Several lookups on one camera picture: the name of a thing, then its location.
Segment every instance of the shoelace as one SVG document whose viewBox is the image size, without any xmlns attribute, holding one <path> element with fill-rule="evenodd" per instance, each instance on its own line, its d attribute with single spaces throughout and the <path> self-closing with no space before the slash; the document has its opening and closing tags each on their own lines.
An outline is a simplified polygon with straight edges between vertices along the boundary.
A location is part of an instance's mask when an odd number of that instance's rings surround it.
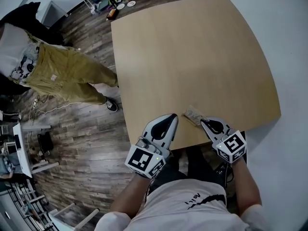
<svg viewBox="0 0 308 231">
<path fill-rule="evenodd" d="M 112 102 L 110 102 L 109 100 L 107 100 L 106 103 L 105 103 L 105 106 L 106 106 L 107 108 L 111 108 Z"/>
</svg>

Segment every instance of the shirt sleeve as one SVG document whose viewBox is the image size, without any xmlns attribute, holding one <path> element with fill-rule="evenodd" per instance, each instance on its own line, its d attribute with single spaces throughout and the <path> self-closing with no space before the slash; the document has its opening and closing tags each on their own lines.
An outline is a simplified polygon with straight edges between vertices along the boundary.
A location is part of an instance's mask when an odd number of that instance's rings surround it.
<svg viewBox="0 0 308 231">
<path fill-rule="evenodd" d="M 99 220 L 94 231 L 123 231 L 130 221 L 125 213 L 109 212 Z"/>
<path fill-rule="evenodd" d="M 263 207 L 261 205 L 250 206 L 242 214 L 241 219 L 249 225 L 252 231 L 267 231 L 269 225 L 264 216 Z"/>
</svg>

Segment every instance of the black shoe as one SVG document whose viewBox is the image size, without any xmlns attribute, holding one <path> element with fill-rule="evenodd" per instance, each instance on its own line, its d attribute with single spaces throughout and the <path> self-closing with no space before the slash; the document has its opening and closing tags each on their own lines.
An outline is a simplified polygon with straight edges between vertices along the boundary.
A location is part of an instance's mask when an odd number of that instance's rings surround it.
<svg viewBox="0 0 308 231">
<path fill-rule="evenodd" d="M 104 104 L 108 110 L 112 111 L 112 112 L 116 112 L 117 111 L 117 104 L 113 101 L 111 101 L 109 98 L 107 98 L 106 103 Z"/>
</svg>

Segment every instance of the power outlet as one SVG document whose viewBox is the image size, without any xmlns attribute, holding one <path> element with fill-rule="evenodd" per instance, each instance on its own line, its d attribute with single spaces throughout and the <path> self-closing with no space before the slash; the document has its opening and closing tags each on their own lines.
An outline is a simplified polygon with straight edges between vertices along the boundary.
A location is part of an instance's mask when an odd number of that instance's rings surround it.
<svg viewBox="0 0 308 231">
<path fill-rule="evenodd" d="M 38 102 L 39 102 L 39 101 L 38 101 L 37 99 L 34 100 L 34 102 L 33 102 L 33 108 L 37 107 L 37 105 L 39 104 Z"/>
</svg>

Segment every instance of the metal rack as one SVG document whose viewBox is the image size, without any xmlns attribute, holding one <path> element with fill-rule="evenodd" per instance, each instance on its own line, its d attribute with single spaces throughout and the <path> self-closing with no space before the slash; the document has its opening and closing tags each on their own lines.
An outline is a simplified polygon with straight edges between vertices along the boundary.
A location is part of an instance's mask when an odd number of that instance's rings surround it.
<svg viewBox="0 0 308 231">
<path fill-rule="evenodd" d="M 27 180 L 27 186 L 25 184 L 9 182 L 6 184 L 6 186 L 18 212 L 32 231 L 58 231 L 58 229 L 53 225 L 51 219 L 49 218 L 47 210 L 41 204 L 41 200 L 45 196 L 42 195 L 37 197 L 36 191 L 29 180 Z M 30 202 L 34 212 L 39 217 L 39 220 L 35 220 L 33 215 L 26 216 L 23 214 L 22 206 L 25 204 L 23 198 Z"/>
</svg>

